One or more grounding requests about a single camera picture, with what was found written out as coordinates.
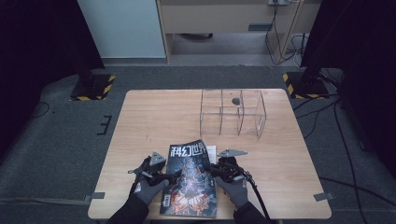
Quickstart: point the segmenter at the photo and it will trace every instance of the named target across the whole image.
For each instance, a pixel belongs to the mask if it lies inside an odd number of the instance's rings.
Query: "light wood tabletop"
[[[328,202],[314,198],[323,188],[288,95],[281,89],[260,91],[267,114],[260,139],[249,135],[201,137],[202,90],[128,91],[95,189],[105,197],[92,199],[89,217],[109,219],[123,206],[134,182],[134,175],[128,171],[153,151],[167,158],[169,145],[202,138],[218,152],[225,148],[247,152],[237,157],[237,162],[253,175],[270,218],[329,218],[332,211]],[[249,200],[261,210],[248,186]],[[149,206],[148,219],[185,218],[161,216],[161,196],[159,193]],[[234,209],[218,188],[216,219],[233,219]]]

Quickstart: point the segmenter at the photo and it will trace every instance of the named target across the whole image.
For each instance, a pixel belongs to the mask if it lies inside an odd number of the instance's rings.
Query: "power outlet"
[[[268,0],[268,5],[274,6],[275,2],[278,6],[287,6],[290,4],[290,0]]]

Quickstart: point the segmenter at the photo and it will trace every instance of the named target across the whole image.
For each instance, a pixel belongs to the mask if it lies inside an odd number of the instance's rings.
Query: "hand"
[[[224,189],[236,208],[240,208],[248,202],[248,189],[245,178],[226,183],[219,176],[216,176],[216,183]]]
[[[169,185],[169,180],[165,179],[156,186],[150,186],[146,178],[140,180],[134,191],[136,197],[142,200],[147,206],[151,203],[155,195]]]

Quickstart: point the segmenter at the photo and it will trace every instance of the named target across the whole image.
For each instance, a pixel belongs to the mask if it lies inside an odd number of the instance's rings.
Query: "acrylic box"
[[[200,131],[204,135],[262,136],[266,119],[261,91],[203,90]]]

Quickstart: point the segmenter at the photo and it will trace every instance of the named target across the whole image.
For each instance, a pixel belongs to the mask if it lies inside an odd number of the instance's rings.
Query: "magazine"
[[[176,183],[163,190],[160,214],[185,217],[215,217],[215,179],[208,171],[209,155],[202,140],[169,147],[166,173],[181,170]]]

